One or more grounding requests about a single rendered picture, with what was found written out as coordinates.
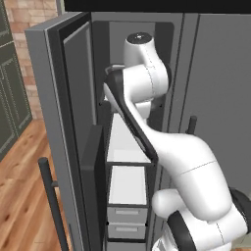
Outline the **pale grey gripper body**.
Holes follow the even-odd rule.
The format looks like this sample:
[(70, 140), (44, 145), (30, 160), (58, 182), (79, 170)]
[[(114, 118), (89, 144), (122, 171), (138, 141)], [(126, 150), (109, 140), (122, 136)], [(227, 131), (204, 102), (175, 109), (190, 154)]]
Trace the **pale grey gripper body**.
[(122, 70), (124, 68), (125, 68), (125, 65), (118, 65), (118, 64), (110, 65), (109, 67), (105, 69), (105, 73), (109, 73), (116, 70)]

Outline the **grey freezer door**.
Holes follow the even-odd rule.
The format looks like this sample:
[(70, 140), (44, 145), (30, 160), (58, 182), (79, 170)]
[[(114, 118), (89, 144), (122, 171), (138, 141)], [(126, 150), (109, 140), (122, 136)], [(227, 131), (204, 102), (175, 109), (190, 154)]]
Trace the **grey freezer door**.
[(90, 251), (80, 171), (98, 124), (91, 16), (68, 12), (25, 31), (73, 251)]

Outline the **grey freezer drawer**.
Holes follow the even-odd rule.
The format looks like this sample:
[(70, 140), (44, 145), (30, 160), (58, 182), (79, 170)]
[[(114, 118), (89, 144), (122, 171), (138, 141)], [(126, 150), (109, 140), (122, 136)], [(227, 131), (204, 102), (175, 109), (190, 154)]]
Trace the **grey freezer drawer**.
[(145, 225), (108, 225), (109, 238), (144, 239)]
[(147, 213), (147, 208), (109, 207), (107, 217), (109, 223), (145, 224), (147, 221)]

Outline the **grey fridge body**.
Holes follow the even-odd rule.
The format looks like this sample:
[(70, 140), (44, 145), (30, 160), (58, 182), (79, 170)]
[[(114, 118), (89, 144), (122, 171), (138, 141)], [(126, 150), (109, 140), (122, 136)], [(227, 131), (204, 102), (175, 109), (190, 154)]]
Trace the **grey fridge body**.
[(171, 13), (115, 13), (94, 12), (94, 22), (109, 26), (110, 62), (124, 61), (124, 41), (134, 32), (145, 31), (155, 36), (156, 49), (162, 60), (171, 67), (172, 85), (161, 106), (151, 112), (150, 125), (165, 132), (187, 129), (183, 117), (192, 50), (196, 43), (200, 16)]

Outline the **black cupboard above fridge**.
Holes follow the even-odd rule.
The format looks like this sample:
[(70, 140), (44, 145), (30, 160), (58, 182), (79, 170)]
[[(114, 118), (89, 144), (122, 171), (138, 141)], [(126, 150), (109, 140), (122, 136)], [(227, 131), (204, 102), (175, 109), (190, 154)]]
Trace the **black cupboard above fridge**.
[(64, 0), (66, 11), (251, 15), (251, 0)]

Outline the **dark green cupboard run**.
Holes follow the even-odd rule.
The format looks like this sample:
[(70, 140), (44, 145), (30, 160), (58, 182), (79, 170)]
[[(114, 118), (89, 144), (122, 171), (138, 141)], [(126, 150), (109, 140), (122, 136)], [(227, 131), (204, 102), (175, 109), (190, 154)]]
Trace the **dark green cupboard run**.
[(4, 0), (0, 0), (0, 162), (31, 120)]

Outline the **grey fridge door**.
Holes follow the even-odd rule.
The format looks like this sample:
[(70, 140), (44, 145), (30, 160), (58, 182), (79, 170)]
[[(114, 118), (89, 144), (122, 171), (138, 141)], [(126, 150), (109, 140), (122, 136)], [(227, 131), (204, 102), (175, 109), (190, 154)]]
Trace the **grey fridge door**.
[(192, 115), (228, 185), (251, 197), (251, 15), (200, 18), (182, 129)]

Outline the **black door bin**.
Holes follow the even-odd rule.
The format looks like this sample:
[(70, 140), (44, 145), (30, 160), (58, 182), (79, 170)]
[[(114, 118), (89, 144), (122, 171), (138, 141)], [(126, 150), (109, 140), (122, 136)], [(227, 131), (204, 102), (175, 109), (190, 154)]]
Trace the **black door bin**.
[(102, 251), (107, 214), (107, 188), (104, 134), (101, 125), (91, 127), (80, 171), (90, 251)]

